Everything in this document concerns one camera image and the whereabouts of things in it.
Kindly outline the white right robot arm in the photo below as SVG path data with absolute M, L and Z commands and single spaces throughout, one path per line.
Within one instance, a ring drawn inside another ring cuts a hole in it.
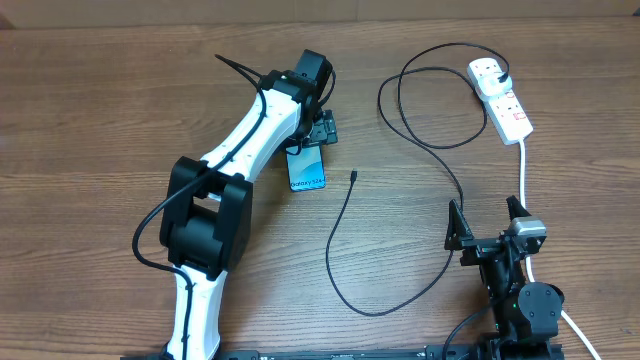
M 441 357 L 451 359 L 450 345 L 457 333 L 486 312 L 493 313 L 495 331 L 459 350 L 457 359 L 562 359 L 562 347 L 551 339 L 565 300 L 555 285 L 526 279 L 521 263 L 539 252 L 547 238 L 542 220 L 531 215 L 514 196 L 506 199 L 510 224 L 494 238 L 473 235 L 462 208 L 449 203 L 444 248 L 460 251 L 462 266 L 476 266 L 487 288 L 488 304 L 457 325 L 442 346 Z

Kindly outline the Samsung Galaxy smartphone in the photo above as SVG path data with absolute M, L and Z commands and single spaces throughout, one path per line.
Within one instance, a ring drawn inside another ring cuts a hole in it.
M 321 189 L 326 186 L 321 148 L 293 146 L 285 149 L 289 185 L 293 192 Z

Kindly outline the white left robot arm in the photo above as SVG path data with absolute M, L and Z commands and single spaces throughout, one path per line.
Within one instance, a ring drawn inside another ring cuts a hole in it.
M 163 359 L 212 359 L 228 274 L 241 260 L 251 232 L 254 183 L 274 153 L 336 142 L 323 110 L 333 90 L 330 61 L 305 50 L 292 70 L 266 75 L 232 62 L 256 88 L 251 108 L 213 150 L 173 166 L 160 242 L 176 278 L 173 334 Z

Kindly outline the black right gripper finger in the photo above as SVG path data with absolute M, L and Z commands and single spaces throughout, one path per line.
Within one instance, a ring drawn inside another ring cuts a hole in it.
M 511 220 L 525 216 L 525 208 L 516 196 L 512 195 L 508 197 L 506 199 L 506 203 L 509 212 L 509 218 Z
M 449 221 L 446 232 L 445 250 L 462 250 L 473 241 L 473 233 L 469 227 L 461 207 L 455 199 L 449 202 Z

